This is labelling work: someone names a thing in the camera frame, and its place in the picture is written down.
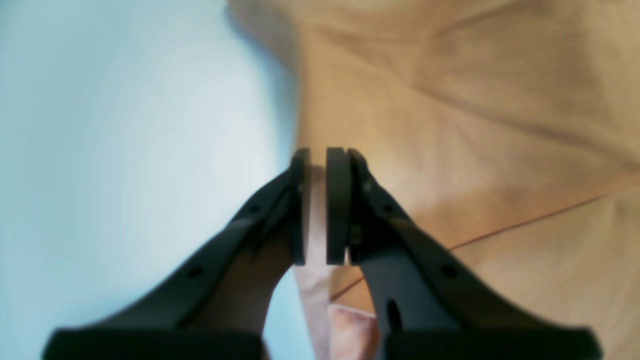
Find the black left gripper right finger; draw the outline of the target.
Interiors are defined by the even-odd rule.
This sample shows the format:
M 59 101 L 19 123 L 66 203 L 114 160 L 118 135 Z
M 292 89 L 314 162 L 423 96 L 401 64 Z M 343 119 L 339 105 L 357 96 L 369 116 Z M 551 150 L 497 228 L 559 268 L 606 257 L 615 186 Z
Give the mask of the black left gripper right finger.
M 365 278 L 378 360 L 601 360 L 594 333 L 514 305 L 423 231 L 352 148 L 326 152 L 326 262 Z

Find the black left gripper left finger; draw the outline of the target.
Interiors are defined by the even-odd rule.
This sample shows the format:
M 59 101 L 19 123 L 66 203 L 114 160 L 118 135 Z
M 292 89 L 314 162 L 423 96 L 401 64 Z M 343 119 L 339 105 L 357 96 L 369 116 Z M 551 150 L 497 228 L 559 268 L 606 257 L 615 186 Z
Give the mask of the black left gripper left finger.
M 59 328 L 44 360 L 267 360 L 262 333 L 276 286 L 306 264 L 310 150 L 256 191 L 158 286 L 105 319 Z

